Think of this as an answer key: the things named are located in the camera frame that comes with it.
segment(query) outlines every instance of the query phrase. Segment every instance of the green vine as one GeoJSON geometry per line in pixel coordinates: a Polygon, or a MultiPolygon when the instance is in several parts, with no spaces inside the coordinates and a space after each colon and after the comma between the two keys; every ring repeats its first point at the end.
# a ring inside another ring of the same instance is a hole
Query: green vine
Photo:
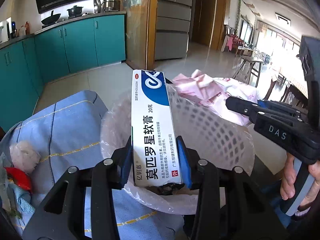
{"type": "Polygon", "coordinates": [[[240,8],[241,8],[241,0],[238,0],[238,12],[237,12],[237,19],[236,19],[235,35],[238,35],[238,27],[240,23],[240,8]]]}

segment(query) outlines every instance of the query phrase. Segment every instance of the silver bolt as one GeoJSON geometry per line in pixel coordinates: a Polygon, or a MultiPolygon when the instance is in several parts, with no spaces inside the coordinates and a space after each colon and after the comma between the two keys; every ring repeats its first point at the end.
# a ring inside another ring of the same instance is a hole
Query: silver bolt
{"type": "Polygon", "coordinates": [[[75,173],[77,171],[77,167],[76,166],[71,166],[69,169],[68,169],[68,172],[69,173],[75,173]]]}
{"type": "Polygon", "coordinates": [[[104,165],[111,165],[112,163],[113,163],[113,160],[110,159],[110,158],[107,158],[107,159],[105,159],[105,160],[103,161],[103,164],[104,164],[104,165]]]}
{"type": "Polygon", "coordinates": [[[236,173],[242,173],[242,172],[243,172],[243,169],[242,169],[241,167],[239,167],[239,166],[236,166],[236,167],[235,167],[235,172],[236,172],[236,173]]]}
{"type": "Polygon", "coordinates": [[[200,159],[200,160],[198,161],[198,164],[199,164],[200,166],[206,166],[206,165],[208,164],[208,162],[207,162],[205,159],[200,159]]]}

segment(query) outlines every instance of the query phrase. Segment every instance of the red otc label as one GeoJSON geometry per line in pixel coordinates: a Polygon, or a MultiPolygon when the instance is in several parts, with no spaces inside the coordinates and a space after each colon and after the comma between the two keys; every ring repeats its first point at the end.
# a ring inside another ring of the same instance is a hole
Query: red otc label
{"type": "Polygon", "coordinates": [[[178,176],[178,171],[171,171],[172,177],[177,177],[178,176]]]}

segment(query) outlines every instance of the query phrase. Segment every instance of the blue logo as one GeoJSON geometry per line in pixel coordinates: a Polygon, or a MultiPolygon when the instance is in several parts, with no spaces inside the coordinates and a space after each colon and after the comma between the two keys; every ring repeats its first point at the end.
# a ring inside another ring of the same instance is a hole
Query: blue logo
{"type": "Polygon", "coordinates": [[[141,70],[141,87],[150,100],[163,106],[169,105],[163,73],[141,70]]]}

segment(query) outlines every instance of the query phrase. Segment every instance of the kitchen counter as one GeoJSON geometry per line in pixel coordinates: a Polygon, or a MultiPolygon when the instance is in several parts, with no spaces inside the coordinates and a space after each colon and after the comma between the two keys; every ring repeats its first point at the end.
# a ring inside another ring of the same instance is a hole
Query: kitchen counter
{"type": "Polygon", "coordinates": [[[52,28],[55,28],[55,27],[58,27],[60,25],[63,25],[63,24],[67,24],[67,23],[71,23],[71,22],[75,22],[75,21],[80,21],[80,20],[84,20],[84,19],[88,19],[88,18],[94,18],[94,17],[99,17],[99,16],[106,16],[106,15],[117,15],[117,14],[126,14],[126,11],[116,11],[116,12],[103,12],[103,13],[93,13],[93,14],[88,14],[88,15],[85,15],[85,16],[80,16],[80,17],[76,17],[76,18],[73,18],[73,19],[69,19],[69,20],[65,20],[65,21],[61,21],[61,22],[58,22],[58,23],[55,23],[53,25],[50,25],[44,29],[41,29],[39,31],[36,31],[35,33],[32,33],[32,34],[29,34],[29,35],[24,35],[24,36],[20,36],[18,38],[14,38],[12,40],[9,40],[9,41],[5,41],[5,42],[2,42],[0,43],[0,49],[3,49],[11,44],[14,44],[18,41],[22,41],[24,39],[27,39],[27,38],[30,38],[30,37],[34,37],[35,35],[37,34],[40,34],[40,33],[43,33],[47,30],[50,30],[52,28]]]}

